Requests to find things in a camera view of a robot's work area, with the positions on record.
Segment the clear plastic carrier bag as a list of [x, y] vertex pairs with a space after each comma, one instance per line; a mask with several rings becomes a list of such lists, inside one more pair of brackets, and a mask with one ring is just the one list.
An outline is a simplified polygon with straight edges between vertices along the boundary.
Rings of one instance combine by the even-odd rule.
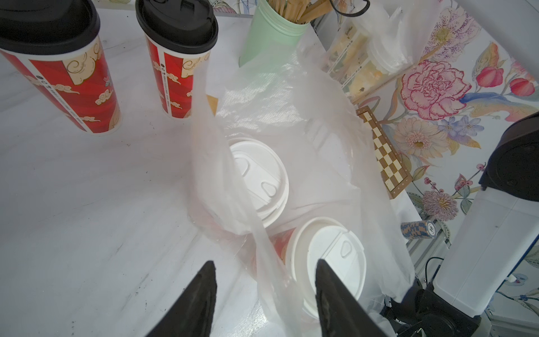
[[351, 100], [418, 63], [442, 9], [439, 1], [333, 1], [341, 25], [321, 69]]

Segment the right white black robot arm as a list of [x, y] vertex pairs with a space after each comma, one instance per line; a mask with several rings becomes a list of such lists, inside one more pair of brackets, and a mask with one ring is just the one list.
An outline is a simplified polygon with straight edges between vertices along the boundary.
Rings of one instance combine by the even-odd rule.
[[419, 267], [429, 336], [538, 335], [538, 8], [435, 1], [426, 46], [376, 116], [444, 254]]

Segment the red cup black lid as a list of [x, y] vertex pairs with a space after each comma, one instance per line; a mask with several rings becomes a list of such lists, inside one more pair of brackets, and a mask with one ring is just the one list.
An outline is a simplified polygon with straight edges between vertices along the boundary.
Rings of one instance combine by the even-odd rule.
[[1, 54], [82, 131], [104, 135], [121, 111], [92, 1], [2, 1]]
[[195, 69], [206, 62], [218, 40], [218, 21], [209, 1], [136, 1], [164, 112], [189, 117]]

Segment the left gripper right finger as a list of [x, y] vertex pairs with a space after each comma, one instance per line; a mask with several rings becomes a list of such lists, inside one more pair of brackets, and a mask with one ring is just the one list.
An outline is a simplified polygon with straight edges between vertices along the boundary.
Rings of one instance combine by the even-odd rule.
[[317, 262], [315, 286], [323, 337], [385, 335], [323, 259]]

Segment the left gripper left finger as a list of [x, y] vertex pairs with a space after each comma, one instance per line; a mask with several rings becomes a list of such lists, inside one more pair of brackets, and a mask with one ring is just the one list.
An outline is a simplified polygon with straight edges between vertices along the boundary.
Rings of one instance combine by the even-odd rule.
[[217, 293], [216, 267], [206, 261], [148, 336], [209, 336]]

